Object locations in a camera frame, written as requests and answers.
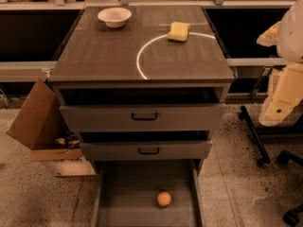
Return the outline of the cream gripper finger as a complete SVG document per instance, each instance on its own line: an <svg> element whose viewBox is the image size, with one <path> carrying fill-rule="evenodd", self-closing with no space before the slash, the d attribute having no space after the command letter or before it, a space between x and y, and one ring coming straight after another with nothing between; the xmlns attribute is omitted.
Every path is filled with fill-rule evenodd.
<svg viewBox="0 0 303 227"><path fill-rule="evenodd" d="M258 122L266 127L281 123L303 100L303 64L291 63L274 69L269 77L267 98L261 106Z"/></svg>
<svg viewBox="0 0 303 227"><path fill-rule="evenodd" d="M257 44L267 47L276 45L279 26L280 22L277 22L270 26L265 32L260 34L257 38Z"/></svg>

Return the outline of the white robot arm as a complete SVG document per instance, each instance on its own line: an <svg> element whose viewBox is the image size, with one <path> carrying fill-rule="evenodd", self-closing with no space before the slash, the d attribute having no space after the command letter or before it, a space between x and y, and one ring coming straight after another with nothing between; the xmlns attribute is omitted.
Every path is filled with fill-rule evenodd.
<svg viewBox="0 0 303 227"><path fill-rule="evenodd" d="M277 74L277 83L269 80L258 122L275 126L282 122L303 100L303 0L296 0L282 19L257 38L263 46L276 46L287 65Z"/></svg>

